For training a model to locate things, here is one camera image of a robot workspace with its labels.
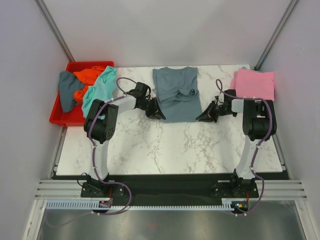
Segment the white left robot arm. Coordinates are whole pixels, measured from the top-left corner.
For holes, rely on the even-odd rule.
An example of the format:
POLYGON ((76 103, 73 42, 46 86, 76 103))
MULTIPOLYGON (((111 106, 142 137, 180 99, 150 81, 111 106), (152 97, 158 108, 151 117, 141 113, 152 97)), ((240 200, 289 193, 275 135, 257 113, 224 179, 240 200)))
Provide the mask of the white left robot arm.
POLYGON ((151 87, 138 82, 135 88, 107 101, 95 99, 84 123, 86 136, 92 143, 91 170, 89 176, 96 181, 92 191, 99 197, 106 196, 110 185, 106 182, 109 142, 115 134, 118 116, 124 112, 140 109, 149 119, 165 120, 158 100, 151 97, 151 87))

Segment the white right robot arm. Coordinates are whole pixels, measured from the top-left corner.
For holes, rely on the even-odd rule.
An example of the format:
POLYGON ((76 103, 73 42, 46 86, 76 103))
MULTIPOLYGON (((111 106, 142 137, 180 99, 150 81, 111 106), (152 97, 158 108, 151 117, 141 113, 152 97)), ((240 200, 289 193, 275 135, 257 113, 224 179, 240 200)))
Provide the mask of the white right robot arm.
POLYGON ((216 96, 196 120, 216 123, 219 117, 242 114, 245 144, 240 162, 234 170, 236 180, 229 184, 230 193, 240 197, 247 191, 243 180, 250 181, 256 177, 255 163, 258 162, 259 152, 277 131, 274 102, 262 98, 238 97, 234 89, 224 91, 223 95, 223 102, 216 96))

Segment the slate blue t-shirt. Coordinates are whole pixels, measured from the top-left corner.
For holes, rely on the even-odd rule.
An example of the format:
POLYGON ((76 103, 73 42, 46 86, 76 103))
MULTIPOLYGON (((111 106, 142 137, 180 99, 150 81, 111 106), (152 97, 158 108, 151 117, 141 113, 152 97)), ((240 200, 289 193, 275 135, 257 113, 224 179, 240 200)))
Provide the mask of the slate blue t-shirt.
POLYGON ((198 68, 152 70, 160 110, 167 123, 193 123, 202 113, 198 90, 198 68))

